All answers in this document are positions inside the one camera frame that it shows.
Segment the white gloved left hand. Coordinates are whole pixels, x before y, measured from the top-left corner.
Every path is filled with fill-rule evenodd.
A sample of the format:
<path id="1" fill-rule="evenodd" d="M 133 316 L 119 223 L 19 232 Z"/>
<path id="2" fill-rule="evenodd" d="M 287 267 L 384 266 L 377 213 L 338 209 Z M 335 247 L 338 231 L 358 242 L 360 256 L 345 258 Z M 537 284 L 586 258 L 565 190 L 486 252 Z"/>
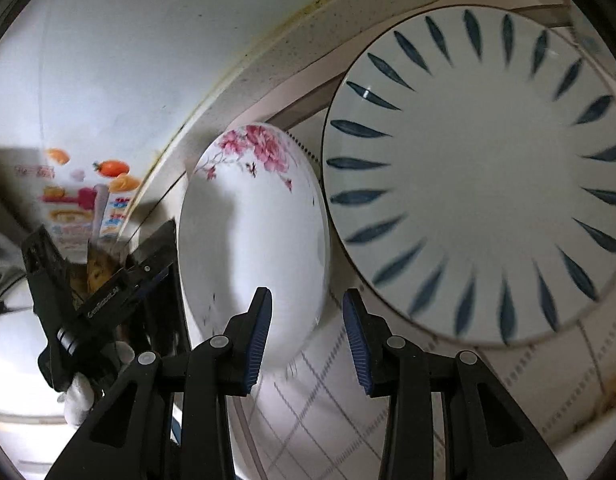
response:
<path id="1" fill-rule="evenodd" d="M 64 418 L 74 428 L 83 424 L 94 404 L 105 396 L 128 368 L 135 358 L 135 352 L 127 342 L 117 340 L 106 344 L 96 358 L 94 370 L 86 375 L 76 373 L 65 392 Z"/>

